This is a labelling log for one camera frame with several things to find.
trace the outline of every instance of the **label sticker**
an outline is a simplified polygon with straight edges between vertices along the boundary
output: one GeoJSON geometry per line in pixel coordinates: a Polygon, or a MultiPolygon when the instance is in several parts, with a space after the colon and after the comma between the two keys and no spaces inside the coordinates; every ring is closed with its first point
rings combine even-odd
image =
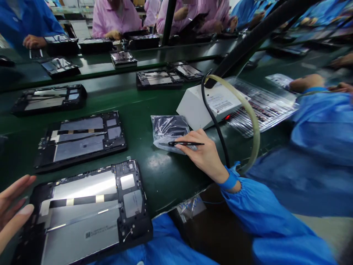
{"type": "Polygon", "coordinates": [[[215,113],[224,112],[226,110],[229,110],[235,107],[235,105],[232,102],[224,99],[224,97],[221,94],[215,94],[213,96],[207,97],[207,102],[210,108],[215,113]]]}
{"type": "Polygon", "coordinates": [[[97,234],[103,233],[103,232],[108,231],[108,230],[114,230],[114,229],[117,229],[117,228],[118,228],[118,224],[114,223],[112,225],[106,225],[106,226],[97,228],[95,230],[87,231],[87,232],[85,232],[85,239],[88,240],[90,238],[93,238],[97,234]]]}

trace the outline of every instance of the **black cable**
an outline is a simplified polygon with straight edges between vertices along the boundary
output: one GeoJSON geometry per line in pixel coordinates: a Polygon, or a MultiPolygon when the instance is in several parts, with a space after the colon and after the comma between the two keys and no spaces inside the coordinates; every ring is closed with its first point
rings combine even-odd
{"type": "Polygon", "coordinates": [[[218,121],[214,117],[214,115],[212,113],[212,110],[210,109],[210,106],[207,103],[206,95],[205,95],[205,85],[204,84],[205,84],[206,77],[211,73],[211,71],[212,71],[212,69],[210,71],[208,71],[207,74],[204,75],[204,77],[202,79],[202,82],[201,82],[202,99],[203,99],[203,103],[205,104],[205,106],[207,108],[208,113],[210,114],[210,116],[211,116],[211,118],[213,120],[214,126],[216,127],[218,136],[219,136],[219,138],[221,140],[221,144],[222,144],[223,152],[224,152],[224,157],[225,157],[225,164],[226,164],[227,168],[230,168],[231,167],[231,163],[229,162],[228,150],[227,150],[227,146],[225,145],[225,142],[224,142],[224,138],[223,138],[223,135],[222,135],[222,132],[221,132],[221,128],[220,128],[220,126],[218,124],[218,121]]]}
{"type": "Polygon", "coordinates": [[[98,133],[98,134],[92,134],[92,135],[89,135],[89,136],[85,136],[85,137],[81,137],[81,138],[77,138],[77,139],[72,139],[72,140],[66,140],[66,141],[57,142],[57,143],[48,144],[48,145],[59,145],[59,144],[65,144],[65,143],[68,143],[68,142],[76,142],[76,141],[87,139],[87,138],[91,138],[91,137],[94,137],[94,136],[100,136],[100,135],[103,135],[103,134],[106,134],[106,133],[107,132],[102,132],[102,133],[98,133]]]}

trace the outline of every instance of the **black hose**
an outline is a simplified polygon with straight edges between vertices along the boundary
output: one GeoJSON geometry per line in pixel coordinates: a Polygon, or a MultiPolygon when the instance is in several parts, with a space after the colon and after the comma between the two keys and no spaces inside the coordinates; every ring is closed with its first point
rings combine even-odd
{"type": "Polygon", "coordinates": [[[212,69],[210,71],[208,71],[207,74],[205,74],[205,76],[203,77],[202,82],[201,82],[202,99],[203,99],[203,103],[205,104],[205,106],[207,108],[208,113],[210,114],[210,116],[211,116],[211,118],[213,120],[214,126],[216,127],[216,130],[217,130],[217,133],[218,133],[218,136],[220,137],[221,144],[222,144],[222,147],[223,147],[224,156],[225,156],[225,164],[226,164],[227,168],[230,168],[231,164],[229,162],[228,150],[227,150],[227,146],[225,145],[225,141],[224,141],[224,138],[223,138],[223,135],[222,135],[222,132],[221,132],[221,128],[220,128],[220,126],[218,124],[218,121],[214,117],[213,112],[210,109],[210,106],[208,105],[208,102],[206,100],[206,95],[205,95],[205,85],[204,84],[205,84],[206,77],[210,74],[211,71],[212,71],[212,69]]]}
{"type": "MultiPolygon", "coordinates": [[[[213,74],[223,77],[224,74],[232,68],[244,54],[251,50],[273,30],[297,14],[307,10],[310,6],[317,2],[319,2],[319,0],[289,0],[282,4],[272,14],[265,18],[263,22],[257,25],[237,46],[235,46],[235,48],[223,60],[213,74]]],[[[205,87],[212,88],[215,84],[216,80],[209,79],[205,84],[205,87]]]]}

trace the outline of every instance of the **white box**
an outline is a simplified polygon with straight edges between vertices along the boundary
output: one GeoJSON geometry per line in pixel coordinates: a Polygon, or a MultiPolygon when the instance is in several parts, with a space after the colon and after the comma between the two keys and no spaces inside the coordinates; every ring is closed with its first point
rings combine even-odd
{"type": "MultiPolygon", "coordinates": [[[[241,106],[241,102],[225,86],[217,83],[213,88],[205,88],[205,95],[216,120],[222,121],[229,114],[241,106]]],[[[179,115],[185,116],[193,130],[207,129],[214,125],[210,114],[202,100],[201,85],[185,91],[185,94],[176,109],[179,115]]]]}

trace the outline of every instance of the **white label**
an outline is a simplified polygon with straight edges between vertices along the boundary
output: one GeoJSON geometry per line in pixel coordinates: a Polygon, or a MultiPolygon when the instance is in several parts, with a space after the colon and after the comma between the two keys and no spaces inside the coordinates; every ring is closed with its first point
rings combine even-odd
{"type": "Polygon", "coordinates": [[[207,102],[215,113],[221,113],[235,107],[232,102],[226,100],[221,94],[207,97],[207,102]]]}
{"type": "Polygon", "coordinates": [[[49,206],[50,206],[51,199],[42,201],[39,209],[39,216],[45,216],[49,213],[49,206]]]}

